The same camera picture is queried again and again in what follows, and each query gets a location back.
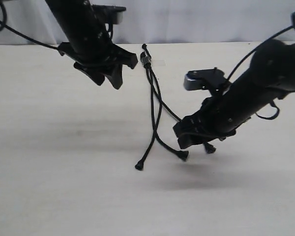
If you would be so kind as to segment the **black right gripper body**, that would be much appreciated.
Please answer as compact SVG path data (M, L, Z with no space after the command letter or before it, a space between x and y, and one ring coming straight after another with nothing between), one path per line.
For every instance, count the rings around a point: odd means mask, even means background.
M231 137L236 134L235 129L229 132L219 132L213 128L209 119L205 119L203 111L206 110L212 101L213 97L205 98L197 112L192 115L185 116L181 121L178 121L173 126L173 131L177 138L182 136L201 136L206 140L206 143L208 143L215 139L223 141L227 137Z

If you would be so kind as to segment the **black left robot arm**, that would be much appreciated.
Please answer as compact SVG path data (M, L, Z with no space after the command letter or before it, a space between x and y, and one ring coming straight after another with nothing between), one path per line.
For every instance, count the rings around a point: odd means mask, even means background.
M122 22L124 6L92 4L88 0L48 0L47 5L68 41L58 46L61 56L74 60L74 68L101 86L123 84L122 68L134 69L135 53L113 43L114 25Z

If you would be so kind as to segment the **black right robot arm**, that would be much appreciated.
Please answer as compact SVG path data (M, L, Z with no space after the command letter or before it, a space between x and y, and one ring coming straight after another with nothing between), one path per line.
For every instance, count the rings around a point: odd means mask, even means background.
M225 139L274 99L282 100L295 92L295 43L266 42L232 83L214 68L189 71L183 85L188 91L208 90L211 96L197 112L174 125L180 148Z

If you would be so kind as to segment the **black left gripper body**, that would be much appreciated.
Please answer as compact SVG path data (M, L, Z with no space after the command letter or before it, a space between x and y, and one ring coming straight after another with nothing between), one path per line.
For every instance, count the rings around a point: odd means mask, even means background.
M98 73L111 73L115 67L123 65L123 59L117 55L104 56L83 56L74 51L69 42L58 45L58 52L61 56L68 56L74 60L73 67L78 70L95 70Z

